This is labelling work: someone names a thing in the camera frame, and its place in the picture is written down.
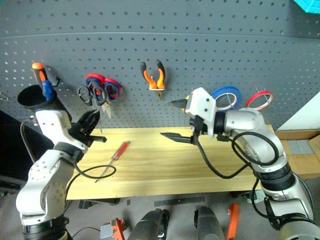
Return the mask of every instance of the pliers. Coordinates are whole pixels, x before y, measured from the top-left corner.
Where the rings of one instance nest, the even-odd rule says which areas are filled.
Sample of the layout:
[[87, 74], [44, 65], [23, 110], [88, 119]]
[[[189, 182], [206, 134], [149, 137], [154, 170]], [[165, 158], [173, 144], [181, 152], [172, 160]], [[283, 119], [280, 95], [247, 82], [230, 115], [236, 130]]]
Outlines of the pliers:
[[141, 69], [142, 76], [149, 83], [149, 90], [154, 91], [155, 95], [160, 100], [162, 100], [163, 90], [165, 90], [166, 88], [166, 85], [165, 85], [166, 72], [160, 60], [158, 59], [156, 60], [156, 65], [158, 66], [158, 70], [159, 70], [159, 78], [157, 82], [153, 80], [152, 76], [151, 77], [149, 76], [145, 62], [141, 62], [140, 69]]

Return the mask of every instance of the wooden table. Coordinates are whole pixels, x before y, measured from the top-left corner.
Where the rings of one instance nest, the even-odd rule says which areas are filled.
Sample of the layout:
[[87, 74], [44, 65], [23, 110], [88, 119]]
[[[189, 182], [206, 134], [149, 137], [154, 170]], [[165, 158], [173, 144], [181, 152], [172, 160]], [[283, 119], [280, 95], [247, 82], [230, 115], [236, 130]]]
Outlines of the wooden table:
[[[164, 132], [182, 136], [192, 134], [190, 127], [104, 129], [107, 142], [94, 142], [78, 166], [85, 170], [106, 165], [122, 142], [131, 141], [126, 152], [113, 164], [116, 173], [97, 183], [94, 179], [79, 176], [72, 184], [67, 199], [246, 191], [253, 187], [255, 177], [250, 168], [232, 179], [221, 179], [207, 167], [197, 146], [174, 142], [160, 134]], [[95, 129], [92, 135], [101, 134]], [[224, 175], [230, 175], [243, 166], [230, 142], [220, 142], [206, 135], [199, 140], [208, 159]], [[94, 169], [87, 174], [99, 176], [103, 170]]]

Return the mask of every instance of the black cup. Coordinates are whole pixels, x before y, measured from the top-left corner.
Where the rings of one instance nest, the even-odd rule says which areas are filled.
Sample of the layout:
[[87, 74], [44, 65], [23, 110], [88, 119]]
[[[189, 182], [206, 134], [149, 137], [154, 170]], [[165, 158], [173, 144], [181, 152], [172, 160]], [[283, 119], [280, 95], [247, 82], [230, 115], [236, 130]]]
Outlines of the black cup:
[[43, 95], [42, 89], [39, 85], [32, 85], [22, 90], [18, 95], [18, 103], [26, 109], [37, 112], [40, 110], [64, 110], [67, 112], [69, 120], [71, 115], [61, 103], [57, 96], [57, 92], [53, 90], [53, 95], [49, 100]]

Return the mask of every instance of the cable cord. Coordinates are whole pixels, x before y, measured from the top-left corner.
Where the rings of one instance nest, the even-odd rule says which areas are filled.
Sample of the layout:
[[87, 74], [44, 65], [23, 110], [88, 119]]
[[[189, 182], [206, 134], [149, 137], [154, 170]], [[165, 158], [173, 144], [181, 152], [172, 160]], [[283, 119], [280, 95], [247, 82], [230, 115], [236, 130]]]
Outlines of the cable cord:
[[81, 228], [79, 231], [77, 231], [75, 234], [73, 234], [72, 238], [74, 238], [78, 233], [80, 233], [82, 230], [85, 230], [85, 229], [93, 229], [93, 230], [96, 230], [98, 232], [100, 232], [99, 229], [95, 228], [95, 227], [92, 227], [92, 226], [86, 226], [84, 228]]
[[221, 174], [218, 170], [215, 169], [215, 167], [210, 163], [210, 161], [208, 160], [207, 158], [207, 155], [204, 151], [204, 149], [202, 148], [200, 142], [199, 142], [199, 139], [197, 137], [194, 138], [194, 143], [195, 145], [197, 145], [197, 147], [199, 148], [200, 150], [200, 153], [206, 163], [206, 165], [217, 175], [219, 176], [220, 178], [222, 179], [232, 179], [233, 177], [237, 176], [239, 173], [241, 173], [246, 167], [249, 166], [249, 164], [246, 164], [244, 166], [242, 166], [241, 168], [239, 168], [236, 172], [234, 172], [233, 174], [229, 175], [229, 176], [226, 176], [226, 175], [223, 175]]
[[65, 201], [64, 212], [66, 212], [68, 210], [68, 208], [70, 207], [71, 203], [72, 203], [72, 200], [66, 200]]
[[304, 186], [306, 193], [308, 194], [309, 200], [310, 200], [310, 205], [312, 208], [312, 214], [313, 214], [313, 220], [316, 220], [316, 211], [315, 211], [315, 201], [314, 198], [312, 197], [310, 188], [308, 187], [308, 185], [306, 184], [306, 182], [295, 172], [293, 173], [300, 181], [300, 183]]
[[[251, 135], [251, 136], [255, 136], [255, 137], [258, 137], [264, 141], [266, 141], [273, 149], [274, 151], [274, 158], [273, 160], [269, 161], [269, 162], [259, 162], [259, 161], [256, 161], [254, 160], [253, 158], [251, 158], [249, 155], [247, 155], [245, 153], [245, 151], [238, 145], [238, 143], [236, 143], [236, 140], [242, 136], [245, 136], [245, 135]], [[278, 158], [279, 158], [279, 150], [277, 148], [277, 146], [269, 139], [267, 138], [266, 136], [260, 134], [260, 133], [257, 133], [257, 132], [251, 132], [251, 131], [244, 131], [244, 132], [241, 132], [239, 134], [237, 134], [236, 136], [234, 136], [234, 138], [232, 139], [231, 141], [231, 147], [232, 147], [232, 150], [235, 152], [235, 154], [242, 160], [244, 161], [244, 159], [242, 159], [241, 155], [239, 154], [239, 152], [236, 150], [236, 148], [240, 151], [240, 153], [242, 153], [245, 158], [251, 162], [251, 163], [254, 163], [254, 164], [257, 164], [257, 165], [260, 165], [260, 166], [270, 166], [270, 165], [273, 165], [277, 162]]]
[[22, 141], [24, 143], [24, 146], [25, 146], [25, 148], [26, 148], [26, 150], [27, 150], [27, 152], [28, 152], [28, 154], [29, 154], [29, 156], [31, 158], [31, 161], [33, 163], [35, 163], [37, 160], [36, 160], [36, 157], [35, 157], [35, 155], [33, 154], [32, 150], [30, 148], [30, 145], [28, 143], [28, 140], [26, 138], [26, 133], [25, 133], [25, 125], [26, 125], [26, 123], [30, 123], [30, 122], [31, 121], [29, 119], [26, 119], [21, 123], [21, 125], [20, 125], [20, 135], [21, 135]]
[[252, 188], [252, 191], [251, 191], [250, 198], [251, 198], [251, 203], [252, 203], [253, 209], [261, 217], [263, 217], [265, 219], [269, 219], [269, 220], [280, 220], [280, 219], [289, 218], [288, 219], [289, 221], [291, 221], [291, 220], [292, 221], [305, 221], [305, 222], [309, 222], [309, 223], [312, 223], [312, 224], [318, 226], [318, 224], [314, 220], [308, 219], [308, 218], [305, 217], [304, 214], [298, 213], [298, 212], [284, 214], [284, 215], [281, 215], [281, 216], [270, 216], [270, 215], [266, 215], [266, 214], [260, 212], [258, 210], [257, 206], [256, 206], [256, 203], [255, 203], [255, 191], [256, 191], [256, 187], [257, 187], [258, 183], [259, 183], [259, 179], [256, 178], [255, 183], [254, 183], [253, 188]]
[[107, 177], [110, 177], [111, 175], [113, 175], [115, 172], [116, 172], [116, 168], [114, 167], [114, 166], [112, 166], [112, 165], [100, 165], [100, 166], [97, 166], [96, 168], [102, 168], [102, 167], [109, 167], [109, 168], [112, 168], [113, 169], [113, 172], [112, 173], [110, 173], [110, 174], [107, 174], [107, 175], [105, 175], [105, 176], [91, 176], [91, 175], [88, 175], [88, 174], [86, 174], [85, 172], [87, 172], [90, 168], [88, 168], [88, 169], [86, 169], [86, 170], [84, 170], [84, 171], [82, 171], [79, 167], [78, 167], [78, 165], [77, 165], [77, 159], [73, 159], [73, 166], [74, 166], [74, 168], [78, 171], [78, 173], [80, 174], [80, 175], [82, 175], [82, 176], [84, 176], [84, 177], [86, 177], [86, 178], [88, 178], [88, 179], [105, 179], [105, 178], [107, 178]]
[[99, 165], [99, 166], [93, 166], [93, 167], [90, 167], [90, 168], [87, 168], [86, 170], [80, 170], [81, 172], [79, 172], [77, 175], [75, 175], [69, 182], [68, 186], [66, 187], [66, 190], [65, 190], [65, 201], [67, 201], [67, 196], [68, 196], [68, 192], [69, 192], [69, 189], [71, 187], [71, 184], [80, 176], [80, 175], [83, 175], [86, 177], [86, 176], [89, 176], [87, 174], [85, 174], [85, 172], [88, 172], [90, 170], [93, 170], [93, 169], [98, 169], [98, 168], [112, 168], [113, 169], [113, 172], [111, 172], [110, 174], [108, 175], [105, 175], [105, 176], [102, 176], [102, 177], [99, 177], [99, 178], [102, 178], [102, 179], [105, 179], [107, 177], [110, 177], [112, 176], [113, 174], [116, 173], [117, 169], [112, 166], [112, 165]]

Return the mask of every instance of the orange handle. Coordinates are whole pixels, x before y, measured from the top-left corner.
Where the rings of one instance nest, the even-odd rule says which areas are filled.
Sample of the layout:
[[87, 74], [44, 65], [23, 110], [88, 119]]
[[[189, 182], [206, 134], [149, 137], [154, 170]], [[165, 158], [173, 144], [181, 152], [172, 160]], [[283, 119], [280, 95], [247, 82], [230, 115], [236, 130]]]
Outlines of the orange handle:
[[166, 85], [165, 85], [165, 74], [164, 72], [162, 71], [162, 69], [159, 68], [159, 79], [158, 81], [156, 82], [156, 86], [158, 89], [165, 89], [166, 88]]
[[156, 65], [159, 68], [159, 79], [156, 82], [156, 86], [158, 89], [165, 89], [166, 85], [165, 85], [165, 78], [166, 78], [166, 72], [165, 72], [165, 67], [163, 66], [162, 62], [157, 59], [156, 60]]
[[42, 82], [48, 80], [45, 66], [40, 62], [34, 62], [31, 67], [36, 82], [42, 88]]
[[147, 66], [144, 62], [141, 63], [140, 69], [142, 76], [149, 83], [149, 89], [157, 89], [157, 83], [148, 75]]

